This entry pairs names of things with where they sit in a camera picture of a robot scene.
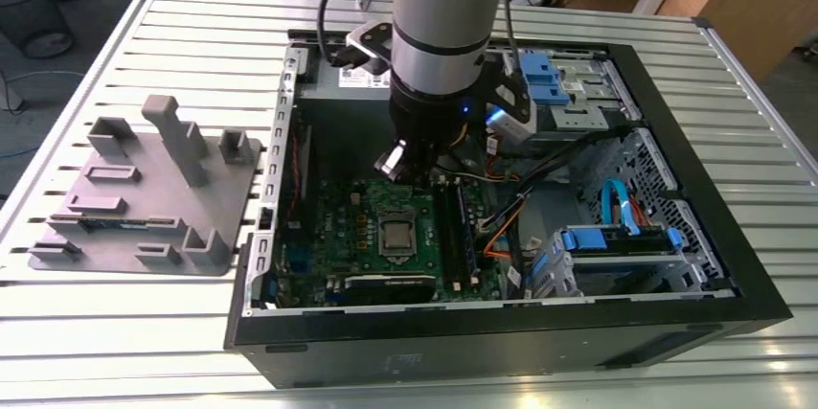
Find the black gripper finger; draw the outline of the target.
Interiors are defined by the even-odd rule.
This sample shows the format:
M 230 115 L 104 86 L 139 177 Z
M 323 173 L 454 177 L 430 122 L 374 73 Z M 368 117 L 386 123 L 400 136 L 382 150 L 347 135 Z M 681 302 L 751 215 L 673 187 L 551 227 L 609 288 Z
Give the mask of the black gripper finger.
M 430 173 L 439 160 L 440 144 L 430 140 L 416 140 L 411 147 L 411 185 L 426 186 Z
M 399 140 L 375 162 L 376 172 L 391 182 L 410 182 L 410 147 L 406 140 Z

